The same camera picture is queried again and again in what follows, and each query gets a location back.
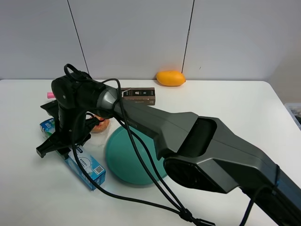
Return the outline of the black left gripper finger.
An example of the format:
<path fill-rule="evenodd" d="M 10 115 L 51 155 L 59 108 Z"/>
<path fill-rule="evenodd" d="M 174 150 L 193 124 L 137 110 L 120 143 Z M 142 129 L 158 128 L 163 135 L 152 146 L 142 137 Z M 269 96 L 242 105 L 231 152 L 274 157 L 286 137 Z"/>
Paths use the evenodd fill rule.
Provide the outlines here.
<path fill-rule="evenodd" d="M 61 146 L 62 143 L 60 141 L 49 138 L 36 148 L 36 152 L 39 157 L 44 158 L 47 153 L 56 151 L 60 149 Z"/>

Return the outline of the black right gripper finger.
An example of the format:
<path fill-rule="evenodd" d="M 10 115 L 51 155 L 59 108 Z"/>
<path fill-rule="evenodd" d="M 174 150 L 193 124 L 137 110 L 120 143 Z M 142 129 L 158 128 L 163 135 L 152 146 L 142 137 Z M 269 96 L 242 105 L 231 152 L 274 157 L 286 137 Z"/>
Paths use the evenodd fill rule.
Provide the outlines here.
<path fill-rule="evenodd" d="M 67 160 L 69 158 L 70 147 L 65 147 L 57 150 L 57 153 L 63 160 Z"/>

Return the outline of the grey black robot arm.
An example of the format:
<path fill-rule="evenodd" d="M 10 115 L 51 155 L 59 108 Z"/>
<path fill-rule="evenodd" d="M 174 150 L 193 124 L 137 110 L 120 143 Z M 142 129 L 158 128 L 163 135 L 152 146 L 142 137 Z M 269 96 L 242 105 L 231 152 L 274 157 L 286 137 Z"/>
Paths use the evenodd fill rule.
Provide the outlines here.
<path fill-rule="evenodd" d="M 220 119 L 192 112 L 169 113 L 124 100 L 120 87 L 72 73 L 52 81 L 55 101 L 43 105 L 55 132 L 40 146 L 44 157 L 75 151 L 90 138 L 99 117 L 115 118 L 134 142 L 134 129 L 152 138 L 168 176 L 186 188 L 226 194 L 239 187 L 280 226 L 301 223 L 301 190 L 262 150 L 236 136 Z"/>

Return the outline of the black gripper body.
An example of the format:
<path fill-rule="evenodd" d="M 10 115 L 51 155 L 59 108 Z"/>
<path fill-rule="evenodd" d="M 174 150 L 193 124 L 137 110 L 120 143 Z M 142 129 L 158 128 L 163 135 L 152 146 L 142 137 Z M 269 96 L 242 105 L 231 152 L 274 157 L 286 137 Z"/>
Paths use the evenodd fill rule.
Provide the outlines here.
<path fill-rule="evenodd" d="M 48 109 L 48 114 L 55 120 L 55 132 L 48 138 L 48 147 L 68 147 L 71 145 L 72 135 L 77 145 L 83 145 L 91 138 L 86 115 L 80 114 L 80 110 L 68 110 L 54 105 Z"/>

